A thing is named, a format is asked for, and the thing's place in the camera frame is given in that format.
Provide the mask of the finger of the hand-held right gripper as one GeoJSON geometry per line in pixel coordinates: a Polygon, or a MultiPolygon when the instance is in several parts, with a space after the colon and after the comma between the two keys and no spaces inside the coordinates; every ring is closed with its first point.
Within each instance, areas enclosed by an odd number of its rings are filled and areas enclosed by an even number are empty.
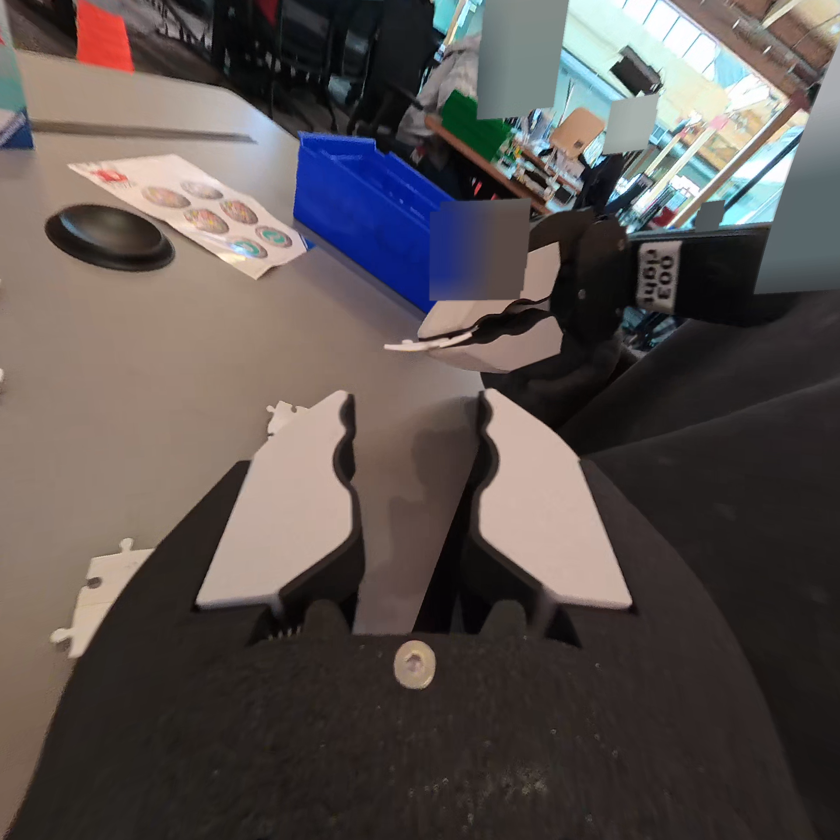
{"type": "Polygon", "coordinates": [[[509,320],[485,321],[464,342],[425,354],[448,366],[482,374],[505,374],[560,354],[563,332],[552,313],[528,308],[509,320]]]}
{"type": "Polygon", "coordinates": [[[420,340],[442,339],[475,328],[482,320],[526,308],[546,308],[560,271],[558,245],[546,245],[528,253],[520,296],[510,300],[438,301],[420,326],[420,340]]]}

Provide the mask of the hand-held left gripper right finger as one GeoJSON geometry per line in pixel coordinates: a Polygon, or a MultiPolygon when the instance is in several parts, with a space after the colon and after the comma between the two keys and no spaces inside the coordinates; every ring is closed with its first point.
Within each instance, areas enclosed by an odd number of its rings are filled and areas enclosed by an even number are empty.
{"type": "Polygon", "coordinates": [[[500,602],[538,636],[575,636],[571,610],[629,614],[634,599],[581,460],[498,390],[479,395],[479,448],[458,577],[469,623],[500,602]]]}

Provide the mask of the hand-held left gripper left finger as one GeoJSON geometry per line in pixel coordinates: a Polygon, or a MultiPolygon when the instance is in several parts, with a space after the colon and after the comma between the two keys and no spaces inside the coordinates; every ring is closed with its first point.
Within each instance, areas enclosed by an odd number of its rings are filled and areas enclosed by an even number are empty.
{"type": "Polygon", "coordinates": [[[290,628],[329,601],[352,624],[364,577],[355,431],[354,397],[336,391],[266,436],[196,595],[199,611],[261,606],[290,628]]]}

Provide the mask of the single white puzzle piece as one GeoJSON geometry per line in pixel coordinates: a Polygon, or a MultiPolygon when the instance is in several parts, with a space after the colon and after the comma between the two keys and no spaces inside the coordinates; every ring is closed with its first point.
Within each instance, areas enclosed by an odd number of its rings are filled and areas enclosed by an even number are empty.
{"type": "Polygon", "coordinates": [[[445,350],[470,341],[475,330],[469,329],[452,335],[438,336],[430,339],[405,339],[399,343],[387,343],[383,350],[399,353],[431,353],[445,350]]]}

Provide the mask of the printed puzzle box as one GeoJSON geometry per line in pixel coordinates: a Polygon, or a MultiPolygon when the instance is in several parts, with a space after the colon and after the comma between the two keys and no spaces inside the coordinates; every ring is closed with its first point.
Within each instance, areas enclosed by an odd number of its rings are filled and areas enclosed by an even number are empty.
{"type": "Polygon", "coordinates": [[[1,149],[31,151],[35,147],[28,117],[23,78],[9,25],[5,1],[1,2],[1,149]]]}

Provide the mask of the cluttered wooden table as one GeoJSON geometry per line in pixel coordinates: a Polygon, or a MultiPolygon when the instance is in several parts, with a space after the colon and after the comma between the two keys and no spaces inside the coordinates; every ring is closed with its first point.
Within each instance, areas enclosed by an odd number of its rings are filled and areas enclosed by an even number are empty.
{"type": "Polygon", "coordinates": [[[480,183],[480,195],[484,197],[497,195],[498,197],[516,197],[528,200],[532,211],[542,216],[570,211],[574,207],[576,196],[573,193],[570,194],[570,200],[566,203],[558,201],[556,196],[549,201],[544,201],[540,195],[530,190],[515,177],[509,176],[504,168],[499,167],[497,163],[487,161],[466,143],[446,130],[441,118],[437,115],[426,114],[424,122],[434,136],[446,143],[455,155],[468,162],[468,168],[476,174],[480,183]]]}

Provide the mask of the green plastic crate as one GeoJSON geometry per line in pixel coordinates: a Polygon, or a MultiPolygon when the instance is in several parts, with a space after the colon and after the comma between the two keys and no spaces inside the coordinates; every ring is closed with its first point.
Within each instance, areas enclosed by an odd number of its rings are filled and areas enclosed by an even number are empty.
{"type": "Polygon", "coordinates": [[[446,131],[489,162],[497,161],[513,128],[503,119],[478,119],[477,101],[453,90],[440,110],[446,131]]]}

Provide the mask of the person's dark clothing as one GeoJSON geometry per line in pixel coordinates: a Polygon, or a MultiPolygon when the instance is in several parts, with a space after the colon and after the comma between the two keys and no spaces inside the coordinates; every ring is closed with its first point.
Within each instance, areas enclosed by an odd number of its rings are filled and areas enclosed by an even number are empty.
{"type": "Polygon", "coordinates": [[[838,291],[758,326],[686,323],[561,435],[706,586],[814,828],[838,838],[838,291]]]}

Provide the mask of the blue plastic bin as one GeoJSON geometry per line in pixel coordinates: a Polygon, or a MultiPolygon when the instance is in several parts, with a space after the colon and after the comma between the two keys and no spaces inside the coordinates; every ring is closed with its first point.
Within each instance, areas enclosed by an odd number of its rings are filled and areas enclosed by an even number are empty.
{"type": "Polygon", "coordinates": [[[373,139],[299,134],[294,218],[421,312],[431,215],[451,201],[373,139]]]}

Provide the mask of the black hanging monitor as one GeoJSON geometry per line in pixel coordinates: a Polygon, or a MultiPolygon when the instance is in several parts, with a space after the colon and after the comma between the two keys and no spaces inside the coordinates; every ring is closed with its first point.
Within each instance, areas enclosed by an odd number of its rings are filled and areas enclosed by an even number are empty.
{"type": "Polygon", "coordinates": [[[664,85],[662,77],[630,46],[623,47],[610,72],[633,97],[659,93],[664,85]]]}

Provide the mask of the black office chair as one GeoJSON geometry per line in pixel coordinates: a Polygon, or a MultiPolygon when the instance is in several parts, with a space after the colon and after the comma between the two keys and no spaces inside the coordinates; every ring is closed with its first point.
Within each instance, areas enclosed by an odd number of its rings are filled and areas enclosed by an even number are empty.
{"type": "Polygon", "coordinates": [[[292,94],[294,87],[309,90],[335,132],[329,82],[340,6],[330,1],[215,1],[212,63],[237,89],[265,105],[268,117],[289,114],[314,131],[313,120],[292,94]]]}
{"type": "Polygon", "coordinates": [[[360,99],[346,129],[349,136],[391,135],[417,105],[422,78],[438,47],[434,3],[386,1],[376,31],[360,99]]]}

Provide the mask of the white paper sheet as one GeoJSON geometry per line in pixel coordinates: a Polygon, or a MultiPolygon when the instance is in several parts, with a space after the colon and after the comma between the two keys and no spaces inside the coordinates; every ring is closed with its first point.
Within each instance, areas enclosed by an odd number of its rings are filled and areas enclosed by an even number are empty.
{"type": "Polygon", "coordinates": [[[254,280],[311,248],[299,232],[272,216],[255,198],[176,154],[70,163],[68,167],[254,280]]]}

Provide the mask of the black round table grommet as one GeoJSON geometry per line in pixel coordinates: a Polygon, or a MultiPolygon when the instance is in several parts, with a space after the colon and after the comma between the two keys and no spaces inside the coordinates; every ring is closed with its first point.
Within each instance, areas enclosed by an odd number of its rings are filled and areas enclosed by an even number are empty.
{"type": "Polygon", "coordinates": [[[151,221],[114,206],[67,206],[46,219],[44,230],[63,253],[104,269],[160,270],[175,258],[171,240],[151,221]]]}

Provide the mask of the orange ribbed cone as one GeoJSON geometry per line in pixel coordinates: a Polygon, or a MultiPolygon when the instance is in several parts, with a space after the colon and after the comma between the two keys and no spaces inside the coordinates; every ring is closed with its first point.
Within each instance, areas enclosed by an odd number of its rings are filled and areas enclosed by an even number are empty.
{"type": "Polygon", "coordinates": [[[134,73],[123,18],[89,1],[76,2],[77,60],[82,65],[134,73]]]}

